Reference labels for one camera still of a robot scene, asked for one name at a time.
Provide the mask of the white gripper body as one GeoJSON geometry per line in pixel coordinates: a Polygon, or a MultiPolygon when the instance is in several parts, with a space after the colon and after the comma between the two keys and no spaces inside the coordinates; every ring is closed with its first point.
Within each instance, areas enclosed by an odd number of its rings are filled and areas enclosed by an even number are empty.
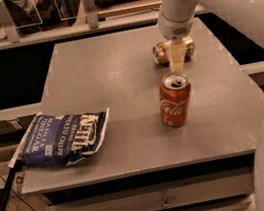
{"type": "Polygon", "coordinates": [[[160,12],[158,16],[159,31],[168,40],[178,40],[187,36],[193,25],[194,7],[160,12]]]}

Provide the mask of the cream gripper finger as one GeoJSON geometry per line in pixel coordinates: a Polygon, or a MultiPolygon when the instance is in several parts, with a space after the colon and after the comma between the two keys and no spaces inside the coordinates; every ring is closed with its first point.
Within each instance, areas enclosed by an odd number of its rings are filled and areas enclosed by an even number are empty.
{"type": "Polygon", "coordinates": [[[167,54],[169,59],[170,71],[181,72],[184,67],[184,60],[187,46],[183,39],[172,40],[168,46],[167,54]]]}

